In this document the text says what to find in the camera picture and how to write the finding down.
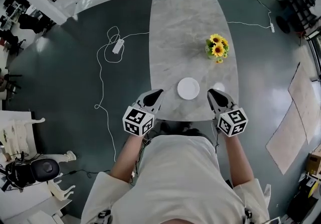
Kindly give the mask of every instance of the marble table top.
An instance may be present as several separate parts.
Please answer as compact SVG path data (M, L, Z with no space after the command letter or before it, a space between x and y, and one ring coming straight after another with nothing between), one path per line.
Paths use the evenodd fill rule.
M229 57L221 64L205 53L205 40L218 33L229 42ZM217 0L152 0L149 24L151 88L166 94L156 117L169 121L212 120L207 91L217 82L238 103L238 74L230 30ZM177 84L192 77L200 85L193 100L177 93Z

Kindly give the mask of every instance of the sleeve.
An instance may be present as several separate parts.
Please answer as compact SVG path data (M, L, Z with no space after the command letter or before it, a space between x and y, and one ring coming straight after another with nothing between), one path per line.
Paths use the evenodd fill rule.
M264 223L270 219L258 179L238 185L233 190L242 199L245 207L251 210L255 223Z
M112 205L129 190L128 183L99 172L81 214L81 224L100 223L99 218L108 218Z

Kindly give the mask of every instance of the forearm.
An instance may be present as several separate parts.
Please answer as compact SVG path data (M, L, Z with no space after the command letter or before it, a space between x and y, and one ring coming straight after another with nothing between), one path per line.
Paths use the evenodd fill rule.
M237 136L225 137L233 186L254 179L253 171Z
M129 136L123 149L121 150L114 166L110 171L110 176L129 182L137 160L142 137Z

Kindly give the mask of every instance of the sunflower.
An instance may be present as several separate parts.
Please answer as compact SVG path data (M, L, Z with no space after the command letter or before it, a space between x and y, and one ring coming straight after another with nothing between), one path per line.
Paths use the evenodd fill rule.
M223 45L220 44L216 44L216 46L214 46L212 48L212 54L214 54L216 57L222 57L224 54L225 50L223 48Z
M228 46L228 45L229 45L229 43L227 42L227 40L226 40L225 38L223 38L223 37L222 37L222 44L223 44L224 46Z
M220 44L222 43L222 37L219 34L213 34L210 36L210 40L214 44Z

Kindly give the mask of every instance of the dark floor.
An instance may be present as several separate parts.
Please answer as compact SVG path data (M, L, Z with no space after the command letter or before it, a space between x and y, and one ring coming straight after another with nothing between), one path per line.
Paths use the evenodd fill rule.
M269 26L267 10L256 0L218 0L227 21L241 21ZM276 0L262 0L272 10L272 21L280 10ZM11 73L21 73L23 87L7 105L9 110L32 110L37 118L39 151L65 153L72 150L76 162L63 165L63 172L86 169L102 171L113 165L113 147L107 130L107 117L94 105L101 99L101 82L96 52L107 43L106 32L118 26L120 35L149 30L151 0L112 0L81 12L61 27L54 27L45 37L23 51L10 65ZM298 38L285 35L275 25L270 29L229 24L237 57L239 104L250 119L240 135L255 176L262 188L272 185L269 206L271 217L283 215L297 189L308 152L321 140L318 134L304 144L295 162L282 175L265 149L266 143L282 121L291 103L287 88L296 70L293 52ZM108 58L114 55L109 51ZM127 138L122 116L138 95L150 89L148 35L126 39L123 60L118 64L102 63L105 99L109 125L119 153ZM210 122L194 124L210 138ZM222 175L229 178L228 161L223 141L218 149ZM75 184L71 215L80 217L94 182L83 172L66 176L62 188Z

